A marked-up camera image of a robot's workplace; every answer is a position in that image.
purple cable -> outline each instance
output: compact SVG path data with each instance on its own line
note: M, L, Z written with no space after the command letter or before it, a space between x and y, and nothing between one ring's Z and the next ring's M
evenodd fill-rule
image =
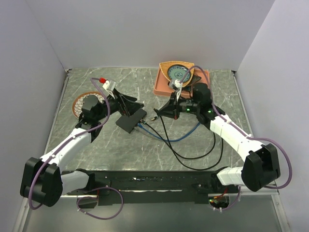
M232 208L233 205L235 205L235 203L238 201L239 197L240 197L240 186L238 187L238 193L237 193L237 196L236 196L235 200L233 201L233 203L231 203L227 208L222 208L221 210L224 211L224 210L228 210L228 209Z
M213 96L212 96L212 90L211 90L211 86L210 86L210 83L209 83L209 80L207 78L207 75L205 73L205 71L199 67L198 65L194 65L192 66L190 69L188 69L186 71L186 73L184 74L183 78L180 80L180 83L183 82L183 80L185 79L185 77L188 75L188 73L193 69L193 68L198 68L202 71L203 75L205 76L205 79L206 79L206 82L207 82L207 85L208 85L208 88L210 90L210 93L211 93L211 99L213 100ZM227 120L218 112L214 102L212 101L212 107L213 107L213 110L215 111L215 113L220 117L222 118L222 120L224 122L226 122ZM285 188L286 186L289 185L289 183L291 182L292 180L292 175L293 175L293 172L292 172L292 165L291 165L291 161L288 157L288 154L286 153L286 151L283 149L282 146L280 146L280 144L278 144L276 141L274 140L271 140L271 139L268 139L268 138L252 138L252 137L249 137L246 133L244 133L236 124L234 124L233 122L230 122L229 123L232 127L234 127L239 133L241 133L243 136L247 137L249 140L256 140L256 141L268 141L272 144L274 144L277 148L279 148L279 150L282 152L282 154L284 155L285 157L285 160L288 164L288 168L289 168L289 176L288 176L288 179L287 181L281 185L281 186L276 186L276 187L272 187L272 186L265 186L265 188L268 188L268 189L282 189L282 188Z
M91 131L94 131L100 127L103 127L103 125L108 121L108 119L110 118L110 114L111 114L111 109L110 109L110 104L107 100L107 97L105 96L105 94L103 93L103 91L101 90L101 88L94 82L94 80L99 80L98 78L91 78L90 81L92 82L92 84L97 88L97 90L100 92L100 94L102 95L103 99L105 100L106 102L106 106L107 106L107 115L105 117L105 120L97 125L96 127L94 128L91 128L89 130L86 130L86 131L83 131L81 133L78 133L76 134L74 137L79 137L81 136L82 134L85 134L85 133L89 133ZM74 139L74 137L70 137L69 139L67 139L66 141L64 141L63 144L61 144L61 146L59 146L56 151L42 164L42 166L39 168L39 170L37 171L37 173L35 174L34 178L33 178L33 181L31 183L31 186L30 186L30 190L29 190L29 195L28 195L28 202L29 202L29 207L30 209L32 210L36 210L38 208L40 208L42 206L42 204L38 205L38 206L33 206L32 204L32 195L33 195L33 189L34 189L34 186L35 186L35 183L37 182L39 176L40 176L40 173L41 171L43 170L43 168L53 159L53 156L55 156L56 154L59 153L59 151L61 151L70 141L72 141Z
M96 191L96 190L99 190L99 189L110 189L110 190L113 190L113 191L115 191L115 192L117 192L117 193L119 194L119 196L120 196L120 198L121 198L121 205L120 205L120 209L118 210L118 212L115 213L115 214L114 214L113 216L111 216L111 217L103 217L103 218L102 218L102 217L98 217L98 216L95 216L95 215L93 215L93 214L90 214L90 213L84 211L83 209L81 209L81 208L79 207L79 202L80 202L82 199L94 199L94 200L96 200L95 197L82 197L82 198L80 198L80 199L76 202L76 206L77 206L77 208L78 208L78 211L81 211L82 213L87 214L88 216L91 216L91 217L93 217L93 218L95 218L95 219L99 219L99 220L109 220L109 219L113 219L113 218L116 217L118 214L120 214L122 208L124 207L124 198L122 197L120 191L118 191L117 189L114 189L114 188L112 188L112 187L100 187L100 188L95 188L95 189L93 189L93 190L91 190L91 191L89 191L89 192Z

